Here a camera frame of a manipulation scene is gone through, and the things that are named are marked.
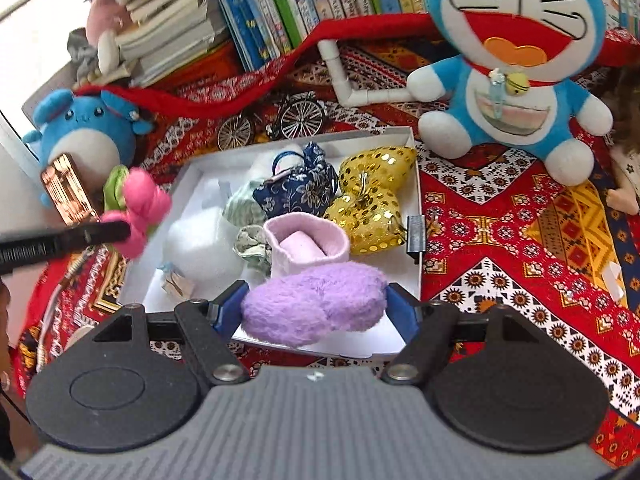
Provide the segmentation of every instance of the doraemon's red collar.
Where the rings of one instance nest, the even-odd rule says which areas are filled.
[[[480,65],[476,65],[475,63],[469,61],[468,59],[465,58],[465,61],[468,63],[468,65],[473,68],[474,70],[477,70],[479,73],[484,74],[485,76],[489,77],[489,72],[491,72],[491,70],[493,70],[493,68],[485,68],[484,66],[480,66]],[[555,85],[555,82],[549,82],[549,81],[529,81],[529,86],[553,86]]]

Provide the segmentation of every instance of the blue plush toy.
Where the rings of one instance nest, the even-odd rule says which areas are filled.
[[[540,158],[560,184],[587,179],[593,153],[574,139],[569,118],[603,136],[612,116],[569,78],[600,51],[602,0],[429,0],[429,10],[461,55],[407,79],[418,101],[453,92],[447,112],[427,112],[418,122],[427,147],[458,158],[477,144],[500,142]]]
[[[42,167],[68,153],[89,192],[101,190],[116,166],[130,166],[135,136],[153,129],[140,119],[135,105],[107,91],[99,96],[75,96],[71,90],[55,90],[38,104],[33,121],[40,130],[22,140],[40,143]],[[46,194],[42,199],[49,203]]]

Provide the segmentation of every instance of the window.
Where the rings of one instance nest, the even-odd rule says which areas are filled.
[[[0,22],[0,110],[19,137],[33,130],[22,105],[69,62],[68,34],[88,12],[84,0],[31,0]]]

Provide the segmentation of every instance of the red scarf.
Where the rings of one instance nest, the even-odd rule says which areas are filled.
[[[414,36],[423,36],[428,40],[442,38],[428,14],[382,14],[348,20],[324,20],[299,47],[257,71],[258,74],[264,74],[270,70],[270,67],[273,68],[272,64],[277,63],[273,77],[266,78],[262,84],[248,85],[237,98],[226,102],[198,103],[151,88],[122,88],[110,85],[105,87],[88,85],[76,93],[78,95],[95,94],[104,89],[151,113],[167,117],[218,119],[240,113],[245,107],[270,92],[295,67],[302,54],[310,48],[315,48],[318,41],[383,40]],[[640,59],[638,40],[626,30],[608,30],[596,63],[603,66],[623,66],[636,59]]]

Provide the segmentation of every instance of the stuffed animal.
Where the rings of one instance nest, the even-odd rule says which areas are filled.
[[[618,187],[607,191],[607,205],[629,215],[640,210],[640,62],[612,69],[612,88],[602,99],[613,112],[611,173]]]
[[[102,190],[113,168],[131,165],[135,136],[153,129],[152,123],[140,119],[135,105],[107,91],[76,96],[68,89],[55,90],[38,104],[33,121],[39,130],[22,140],[26,144],[40,143],[42,168],[68,153],[89,193]],[[50,203],[46,194],[42,198]]]
[[[131,260],[139,257],[145,250],[149,228],[158,225],[167,215],[171,209],[171,197],[156,186],[145,170],[132,168],[126,173],[123,175],[121,192],[116,192],[116,195],[121,195],[124,207],[107,211],[100,219],[106,222],[125,221],[129,224],[129,238],[113,246],[122,256]]]
[[[422,140],[444,158],[500,142],[540,158],[575,186],[593,153],[569,131],[571,116],[604,136],[607,106],[569,78],[587,68],[606,28],[602,0],[429,0],[433,20],[461,54],[415,70],[407,89],[422,102],[453,92],[449,110],[423,114]]]
[[[86,19],[86,38],[98,51],[98,68],[107,75],[120,65],[116,36],[131,26],[130,0],[92,0]]]

